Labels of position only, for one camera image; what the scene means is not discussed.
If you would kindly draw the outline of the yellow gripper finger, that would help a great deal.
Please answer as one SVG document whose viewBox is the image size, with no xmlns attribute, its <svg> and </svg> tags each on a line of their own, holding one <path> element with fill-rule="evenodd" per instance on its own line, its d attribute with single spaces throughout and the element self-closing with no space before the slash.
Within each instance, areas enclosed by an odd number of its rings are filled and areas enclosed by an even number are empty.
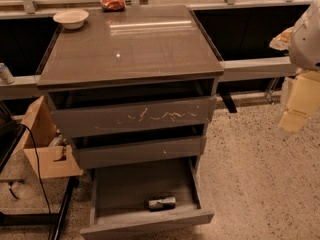
<svg viewBox="0 0 320 240">
<path fill-rule="evenodd" d="M 271 40 L 271 42 L 269 43 L 269 47 L 279 51 L 287 50 L 290 45 L 292 31 L 292 27 L 289 27 L 282 31 Z"/>
<path fill-rule="evenodd" d="M 320 73 L 308 71 L 295 78 L 286 77 L 280 103 L 277 128 L 286 133 L 298 132 L 320 108 Z"/>
</svg>

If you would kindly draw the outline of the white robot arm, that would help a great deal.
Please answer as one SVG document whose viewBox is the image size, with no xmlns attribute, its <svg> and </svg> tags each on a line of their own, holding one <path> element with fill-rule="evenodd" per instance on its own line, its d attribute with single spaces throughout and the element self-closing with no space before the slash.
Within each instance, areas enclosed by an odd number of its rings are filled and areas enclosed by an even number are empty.
<svg viewBox="0 0 320 240">
<path fill-rule="evenodd" d="M 294 79 L 287 79 L 288 90 L 278 127 L 295 133 L 320 107 L 320 0 L 314 0 L 293 27 L 274 37 L 269 46 L 287 50 L 290 62 L 297 67 Z"/>
</svg>

